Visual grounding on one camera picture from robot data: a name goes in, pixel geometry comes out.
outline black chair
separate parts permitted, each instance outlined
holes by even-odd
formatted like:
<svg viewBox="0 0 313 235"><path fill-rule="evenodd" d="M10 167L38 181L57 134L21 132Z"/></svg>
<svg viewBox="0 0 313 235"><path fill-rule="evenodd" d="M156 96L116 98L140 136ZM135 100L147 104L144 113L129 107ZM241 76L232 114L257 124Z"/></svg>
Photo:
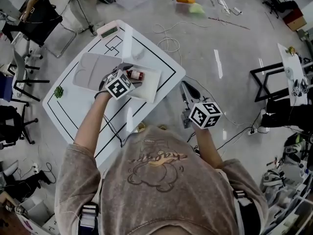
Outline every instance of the black chair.
<svg viewBox="0 0 313 235"><path fill-rule="evenodd" d="M38 119L24 122L25 109L28 106L29 103L24 104L22 116L13 106L0 106L0 142L6 142L6 144L0 143L0 150L14 146L17 140L23 140L24 137L30 144L35 143L30 140L25 127L31 123L37 123Z"/></svg>
<svg viewBox="0 0 313 235"><path fill-rule="evenodd" d="M32 8L27 22L20 22L19 27L27 41L31 40L42 47L45 44L48 36L58 24L61 24L62 20L62 16L55 11L55 6L51 5L49 0L39 0ZM77 35L76 31L66 28L62 24L61 26L64 29L74 33L74 35L59 54L55 54L46 48L46 50L48 50L56 58L59 58L63 55L64 51Z"/></svg>
<svg viewBox="0 0 313 235"><path fill-rule="evenodd" d="M275 12L277 18L277 12L284 13L286 10L294 10L298 8L298 5L295 1L280 2L279 0L270 0L270 2L264 1L263 4L266 4L271 9L270 14Z"/></svg>

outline table top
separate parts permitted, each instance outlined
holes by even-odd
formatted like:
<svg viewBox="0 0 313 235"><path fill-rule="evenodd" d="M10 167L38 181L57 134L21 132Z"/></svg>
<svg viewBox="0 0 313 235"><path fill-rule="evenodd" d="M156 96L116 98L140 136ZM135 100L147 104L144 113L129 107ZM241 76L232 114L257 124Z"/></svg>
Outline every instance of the table top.
<svg viewBox="0 0 313 235"><path fill-rule="evenodd" d="M298 79L299 83L301 83L304 78L303 70L301 67L301 63L297 54L291 56L289 53L286 53L287 48L282 46L281 44L277 44L280 55L282 57L284 68L290 68L293 71L293 79L294 81ZM293 84L291 80L287 78L288 90L290 96L290 105L298 106L301 104L308 104L307 94L302 94L302 96L294 96L292 94Z"/></svg>
<svg viewBox="0 0 313 235"><path fill-rule="evenodd" d="M133 126L135 128L185 76L185 70L163 50L123 21L117 20L117 23L120 30L115 35L102 40L98 36L95 37L73 59L43 100L44 109L68 143L73 143L76 132L90 109L96 94L94 91L75 86L72 83L75 70L83 53L92 52L123 57L124 62L161 70L161 78L153 104L129 96L125 96L120 100L111 99L109 101L105 116L110 120L122 140L129 135L126 131L128 111L133 114ZM127 32L131 32L131 36L125 34L125 29ZM127 41L123 41L124 35L126 35ZM143 58L134 60L131 55L129 56L132 48L144 48ZM64 94L57 99L53 96L53 93L55 88L60 85L64 89ZM106 122L102 120L95 152L97 165L100 166L119 147L118 138Z"/></svg>

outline green plant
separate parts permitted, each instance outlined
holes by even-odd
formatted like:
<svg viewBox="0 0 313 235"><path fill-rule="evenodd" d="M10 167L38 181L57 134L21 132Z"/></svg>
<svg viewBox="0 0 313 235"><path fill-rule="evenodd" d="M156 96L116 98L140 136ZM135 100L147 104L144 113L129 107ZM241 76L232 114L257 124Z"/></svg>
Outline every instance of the green plant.
<svg viewBox="0 0 313 235"><path fill-rule="evenodd" d="M61 87L61 85L59 85L57 88L55 88L53 94L55 95L56 98L60 98L63 96L63 91L64 91L63 88Z"/></svg>

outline white tray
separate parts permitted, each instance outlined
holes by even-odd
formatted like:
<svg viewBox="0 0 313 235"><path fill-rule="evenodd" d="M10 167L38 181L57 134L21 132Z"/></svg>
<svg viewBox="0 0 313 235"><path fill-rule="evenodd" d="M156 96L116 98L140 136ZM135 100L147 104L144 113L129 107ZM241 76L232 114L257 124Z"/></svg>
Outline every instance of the white tray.
<svg viewBox="0 0 313 235"><path fill-rule="evenodd" d="M157 93L158 83L161 78L161 71L139 65L134 65L130 71L131 70L143 72L144 77L142 80L142 85L131 91L128 95L132 98L153 103Z"/></svg>

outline forearm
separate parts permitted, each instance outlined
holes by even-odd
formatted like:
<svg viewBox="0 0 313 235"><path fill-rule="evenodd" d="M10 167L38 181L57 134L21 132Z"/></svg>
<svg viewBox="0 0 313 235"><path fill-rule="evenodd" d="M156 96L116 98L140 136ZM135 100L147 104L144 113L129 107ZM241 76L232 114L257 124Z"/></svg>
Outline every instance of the forearm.
<svg viewBox="0 0 313 235"><path fill-rule="evenodd" d="M213 168L217 168L223 161L215 148L209 130L196 130L196 137L201 158Z"/></svg>
<svg viewBox="0 0 313 235"><path fill-rule="evenodd" d="M86 148L92 154L94 154L96 150L102 117L110 97L108 93L101 93L97 96L79 127L74 140L74 144Z"/></svg>

